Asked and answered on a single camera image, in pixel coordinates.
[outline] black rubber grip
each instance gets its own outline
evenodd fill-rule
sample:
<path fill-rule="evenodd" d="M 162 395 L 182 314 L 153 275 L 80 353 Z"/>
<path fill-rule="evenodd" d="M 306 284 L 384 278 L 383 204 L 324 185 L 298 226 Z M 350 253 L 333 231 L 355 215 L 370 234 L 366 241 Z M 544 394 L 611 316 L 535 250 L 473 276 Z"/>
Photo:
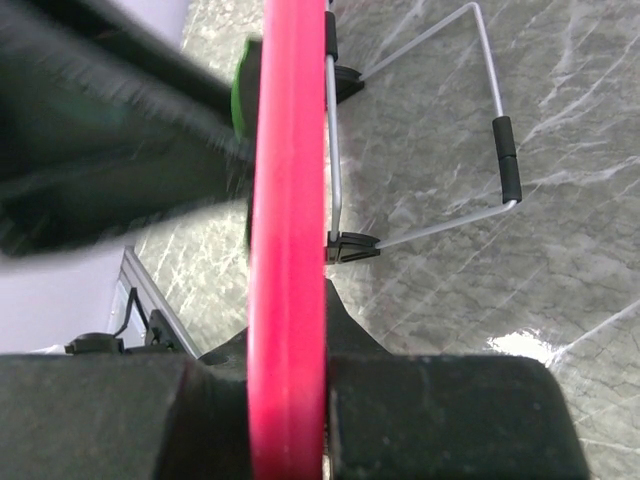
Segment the black rubber grip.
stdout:
<path fill-rule="evenodd" d="M 522 186 L 520 185 L 516 144 L 513 140 L 513 129 L 509 117 L 498 117 L 493 121 L 493 137 L 496 141 L 498 165 L 500 166 L 502 203 L 511 200 L 519 203 L 522 201 Z"/>
<path fill-rule="evenodd" d="M 327 55 L 333 57 L 333 61 L 338 61 L 338 31 L 336 30 L 336 16 L 333 12 L 324 12 L 327 28 Z"/>

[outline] black plastic part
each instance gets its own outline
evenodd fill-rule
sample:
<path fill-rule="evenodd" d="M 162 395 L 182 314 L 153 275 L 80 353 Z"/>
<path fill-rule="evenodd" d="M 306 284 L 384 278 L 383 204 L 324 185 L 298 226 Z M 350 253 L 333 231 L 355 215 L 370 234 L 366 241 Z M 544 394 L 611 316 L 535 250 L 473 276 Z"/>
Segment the black plastic part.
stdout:
<path fill-rule="evenodd" d="M 142 347 L 131 347 L 125 349 L 124 353 L 127 355 L 147 355 L 150 353 L 177 353 L 174 350 L 167 348 L 166 345 L 160 343 L 155 345 L 145 345 Z"/>
<path fill-rule="evenodd" d="M 512 200 L 519 203 L 522 201 L 522 186 L 520 185 L 516 144 L 509 117 L 498 117 L 493 121 L 493 137 L 496 141 L 496 153 L 500 166 L 502 203 Z"/>
<path fill-rule="evenodd" d="M 361 73 L 353 68 L 336 65 L 336 97 L 338 104 L 364 89 Z"/>
<path fill-rule="evenodd" d="M 345 308 L 336 287 L 326 280 L 327 293 L 327 350 L 329 357 L 357 353 L 359 355 L 386 355 L 385 350 L 367 331 L 356 322 Z M 216 371 L 224 370 L 234 378 L 246 379 L 247 329 L 219 347 L 205 353 L 200 360 Z"/>
<path fill-rule="evenodd" d="M 129 290 L 129 298 L 127 299 L 124 321 L 122 322 L 120 328 L 113 334 L 114 337 L 119 336 L 129 326 L 129 321 L 131 320 L 131 312 L 133 311 L 134 305 L 136 306 L 136 310 L 138 311 L 140 320 L 142 320 L 142 323 L 144 324 L 145 331 L 149 331 L 149 322 L 147 321 L 147 316 L 144 313 L 144 308 L 142 308 L 142 303 L 140 302 L 140 297 L 138 296 L 138 289 L 133 287 L 131 288 L 131 290 Z"/>
<path fill-rule="evenodd" d="M 149 329 L 144 344 L 147 347 L 162 345 L 169 352 L 186 353 L 187 351 L 160 310 L 153 310 L 149 315 Z"/>
<path fill-rule="evenodd" d="M 586 480 L 564 398 L 522 357 L 334 357 L 334 480 Z"/>
<path fill-rule="evenodd" d="M 252 478 L 246 384 L 186 355 L 2 355 L 0 378 L 3 480 Z"/>
<path fill-rule="evenodd" d="M 380 239 L 362 233 L 341 233 L 334 242 L 327 234 L 327 265 L 355 262 L 365 258 L 377 257 L 380 250 L 376 244 Z"/>
<path fill-rule="evenodd" d="M 258 135 L 258 107 L 260 104 L 260 74 L 262 72 L 262 40 L 249 38 L 237 72 L 240 112 L 243 131 L 236 131 L 255 144 Z"/>
<path fill-rule="evenodd" d="M 110 333 L 85 333 L 64 347 L 70 355 L 123 353 L 124 343 Z"/>
<path fill-rule="evenodd" d="M 87 43 L 118 56 L 177 91 L 189 92 L 199 103 L 222 113 L 231 126 L 229 87 L 141 27 L 117 4 L 102 0 L 29 0 L 28 3 Z"/>
<path fill-rule="evenodd" d="M 336 29 L 336 16 L 333 12 L 324 12 L 326 25 L 327 55 L 338 61 L 338 31 Z"/>

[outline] marble floor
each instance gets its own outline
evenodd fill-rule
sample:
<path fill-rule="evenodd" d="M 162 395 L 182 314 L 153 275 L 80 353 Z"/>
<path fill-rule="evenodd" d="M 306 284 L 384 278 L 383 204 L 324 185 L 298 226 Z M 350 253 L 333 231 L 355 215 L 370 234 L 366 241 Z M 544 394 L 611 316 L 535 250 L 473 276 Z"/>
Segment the marble floor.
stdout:
<path fill-rule="evenodd" d="M 367 71 L 462 0 L 336 0 L 340 64 Z M 512 213 L 330 268 L 387 348 L 544 362 L 594 478 L 640 471 L 640 4 L 484 0 L 524 202 Z M 194 0 L 185 52 L 231 78 L 261 2 Z M 342 228 L 381 238 L 500 203 L 473 17 L 339 108 Z M 245 325 L 244 206 L 149 232 L 139 254 L 203 349 Z"/>

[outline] blurry black object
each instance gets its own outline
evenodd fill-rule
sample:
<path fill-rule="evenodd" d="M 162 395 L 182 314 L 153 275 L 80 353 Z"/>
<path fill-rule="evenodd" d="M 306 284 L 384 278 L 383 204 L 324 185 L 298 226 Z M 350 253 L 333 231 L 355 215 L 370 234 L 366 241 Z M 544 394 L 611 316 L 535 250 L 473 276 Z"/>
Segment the blurry black object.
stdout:
<path fill-rule="evenodd" d="M 102 0 L 0 0 L 0 249 L 88 245 L 245 198 L 230 87 Z"/>
<path fill-rule="evenodd" d="M 0 478 L 249 479 L 246 383 L 183 355 L 0 357 Z"/>
<path fill-rule="evenodd" d="M 85 333 L 64 347 L 69 355 L 124 353 L 124 342 L 110 333 Z"/>
<path fill-rule="evenodd" d="M 391 355 L 331 282 L 327 316 L 334 480 L 589 478 L 542 364 Z M 0 478 L 251 478 L 246 331 L 196 361 L 167 322 L 149 324 L 141 349 L 91 355 L 88 335 L 72 342 L 82 355 L 0 357 Z"/>

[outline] black clip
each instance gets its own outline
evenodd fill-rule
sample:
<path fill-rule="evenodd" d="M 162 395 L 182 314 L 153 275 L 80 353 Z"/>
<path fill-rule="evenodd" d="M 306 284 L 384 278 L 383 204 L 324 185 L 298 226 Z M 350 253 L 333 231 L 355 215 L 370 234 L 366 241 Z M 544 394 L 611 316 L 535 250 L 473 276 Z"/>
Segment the black clip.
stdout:
<path fill-rule="evenodd" d="M 111 333 L 85 333 L 69 345 L 65 345 L 64 351 L 69 355 L 124 353 L 124 343 L 121 338 L 116 338 Z"/>
<path fill-rule="evenodd" d="M 377 257 L 380 250 L 376 244 L 380 240 L 362 233 L 341 233 L 338 239 L 331 240 L 331 234 L 327 236 L 327 265 L 355 262 L 365 258 Z"/>
<path fill-rule="evenodd" d="M 360 80 L 360 72 L 353 68 L 336 65 L 336 99 L 338 104 L 363 89 L 364 80 Z"/>

